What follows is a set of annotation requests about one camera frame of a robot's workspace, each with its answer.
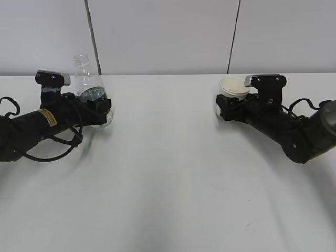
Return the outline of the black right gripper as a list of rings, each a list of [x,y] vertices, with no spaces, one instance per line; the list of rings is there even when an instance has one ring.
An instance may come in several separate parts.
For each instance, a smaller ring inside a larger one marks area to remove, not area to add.
[[[282,120],[282,92],[261,91],[249,93],[244,100],[216,96],[217,115],[225,121],[243,123],[280,123]]]

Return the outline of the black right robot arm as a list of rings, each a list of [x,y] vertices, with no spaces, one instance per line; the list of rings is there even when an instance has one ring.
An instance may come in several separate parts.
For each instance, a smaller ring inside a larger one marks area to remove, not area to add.
[[[299,102],[286,109],[257,93],[249,93],[245,100],[216,97],[221,118],[252,126],[277,142],[293,162],[305,164],[335,147],[335,101],[321,102],[310,117],[294,115]]]

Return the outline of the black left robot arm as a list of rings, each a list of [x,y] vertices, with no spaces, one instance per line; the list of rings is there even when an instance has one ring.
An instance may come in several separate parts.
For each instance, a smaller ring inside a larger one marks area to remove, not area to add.
[[[17,161],[22,157],[37,162],[53,162],[68,155],[82,143],[85,126],[103,125],[111,109],[111,100],[99,98],[81,102],[73,93],[59,90],[41,92],[41,105],[36,111],[19,115],[8,112],[1,116],[1,161]],[[69,146],[63,154],[39,158],[28,154],[39,142],[51,139]]]

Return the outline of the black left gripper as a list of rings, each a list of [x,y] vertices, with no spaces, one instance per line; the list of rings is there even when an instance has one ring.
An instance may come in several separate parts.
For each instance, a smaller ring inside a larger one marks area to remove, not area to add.
[[[111,100],[85,103],[86,110],[73,93],[61,93],[60,88],[42,88],[39,113],[52,131],[65,131],[69,126],[109,125]]]

